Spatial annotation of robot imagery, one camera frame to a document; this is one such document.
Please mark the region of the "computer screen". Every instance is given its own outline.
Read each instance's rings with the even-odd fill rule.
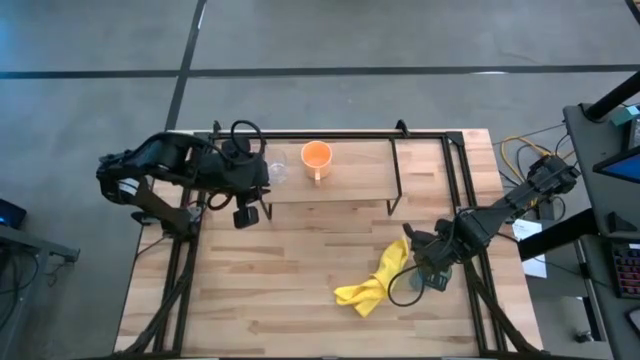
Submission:
[[[593,170],[603,175],[640,183],[640,146],[596,164]]]

